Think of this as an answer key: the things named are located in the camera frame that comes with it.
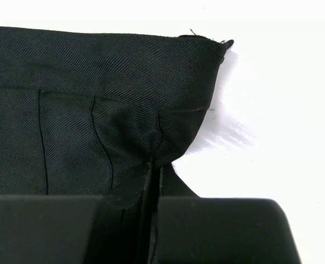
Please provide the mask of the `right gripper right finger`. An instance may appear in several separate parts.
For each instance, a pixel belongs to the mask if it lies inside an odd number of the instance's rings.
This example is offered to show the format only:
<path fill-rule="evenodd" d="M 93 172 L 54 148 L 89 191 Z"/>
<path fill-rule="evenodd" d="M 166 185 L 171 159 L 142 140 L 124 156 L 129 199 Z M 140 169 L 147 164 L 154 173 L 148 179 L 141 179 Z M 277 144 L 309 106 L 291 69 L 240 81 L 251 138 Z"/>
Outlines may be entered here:
<path fill-rule="evenodd" d="M 152 263 L 300 263 L 288 219 L 270 199 L 201 198 L 159 170 Z"/>

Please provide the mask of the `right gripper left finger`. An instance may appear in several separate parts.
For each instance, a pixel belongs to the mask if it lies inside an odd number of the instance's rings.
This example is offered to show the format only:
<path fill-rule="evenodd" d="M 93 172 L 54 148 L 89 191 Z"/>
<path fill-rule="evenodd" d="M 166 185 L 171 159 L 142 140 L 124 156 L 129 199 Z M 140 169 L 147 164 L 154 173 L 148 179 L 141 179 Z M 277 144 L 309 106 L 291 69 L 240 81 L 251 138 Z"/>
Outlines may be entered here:
<path fill-rule="evenodd" d="M 0 195 L 0 263 L 144 263 L 150 163 L 107 195 Z"/>

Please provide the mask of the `black pleated skirt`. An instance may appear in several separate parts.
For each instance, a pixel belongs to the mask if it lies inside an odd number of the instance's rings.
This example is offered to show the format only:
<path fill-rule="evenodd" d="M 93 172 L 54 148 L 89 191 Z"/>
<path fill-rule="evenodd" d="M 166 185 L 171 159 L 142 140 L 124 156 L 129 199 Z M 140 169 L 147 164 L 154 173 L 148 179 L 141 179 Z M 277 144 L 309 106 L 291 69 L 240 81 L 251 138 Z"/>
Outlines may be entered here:
<path fill-rule="evenodd" d="M 233 43 L 0 27 L 0 195 L 144 203 L 196 137 Z"/>

